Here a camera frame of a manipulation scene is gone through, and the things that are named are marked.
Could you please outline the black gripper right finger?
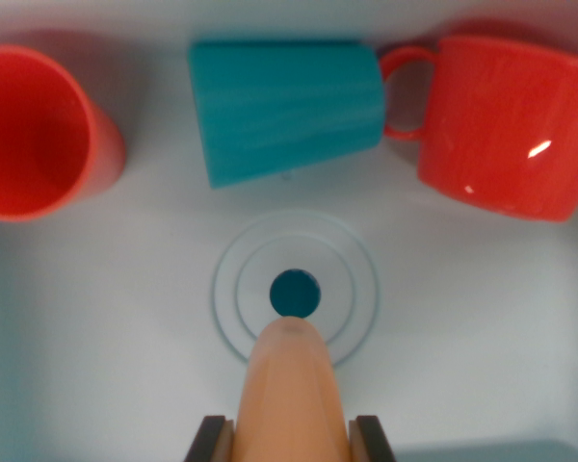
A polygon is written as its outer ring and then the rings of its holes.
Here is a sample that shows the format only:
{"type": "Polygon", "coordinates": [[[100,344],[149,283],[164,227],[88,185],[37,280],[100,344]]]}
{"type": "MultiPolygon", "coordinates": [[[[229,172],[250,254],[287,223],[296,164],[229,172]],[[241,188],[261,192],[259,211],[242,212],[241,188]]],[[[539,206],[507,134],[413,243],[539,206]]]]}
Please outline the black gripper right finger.
{"type": "Polygon", "coordinates": [[[361,415],[349,421],[349,441],[353,462],[395,462],[396,457],[375,415],[361,415]]]}

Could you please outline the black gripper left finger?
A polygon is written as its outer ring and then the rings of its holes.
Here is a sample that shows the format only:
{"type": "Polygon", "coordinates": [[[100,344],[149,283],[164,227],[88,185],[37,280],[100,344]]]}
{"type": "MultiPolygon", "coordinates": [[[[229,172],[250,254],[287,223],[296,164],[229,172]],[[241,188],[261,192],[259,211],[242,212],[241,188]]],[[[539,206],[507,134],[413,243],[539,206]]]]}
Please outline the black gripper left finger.
{"type": "Polygon", "coordinates": [[[225,416],[205,416],[189,447],[185,462],[229,462],[234,422],[225,416]]]}

